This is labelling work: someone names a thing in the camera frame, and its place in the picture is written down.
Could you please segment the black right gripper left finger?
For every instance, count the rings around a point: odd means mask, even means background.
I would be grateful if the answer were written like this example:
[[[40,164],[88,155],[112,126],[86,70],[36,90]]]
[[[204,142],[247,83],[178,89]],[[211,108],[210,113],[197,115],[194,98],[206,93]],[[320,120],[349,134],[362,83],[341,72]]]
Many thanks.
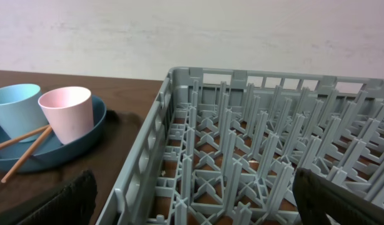
[[[0,213],[0,224],[89,224],[98,187],[91,170]]]

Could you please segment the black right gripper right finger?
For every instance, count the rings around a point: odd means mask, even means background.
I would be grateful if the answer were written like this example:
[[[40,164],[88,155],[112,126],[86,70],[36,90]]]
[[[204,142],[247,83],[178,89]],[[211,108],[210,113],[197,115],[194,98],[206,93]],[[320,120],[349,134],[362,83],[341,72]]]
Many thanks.
[[[318,176],[298,168],[293,195],[303,225],[339,224],[384,225],[384,209]]]

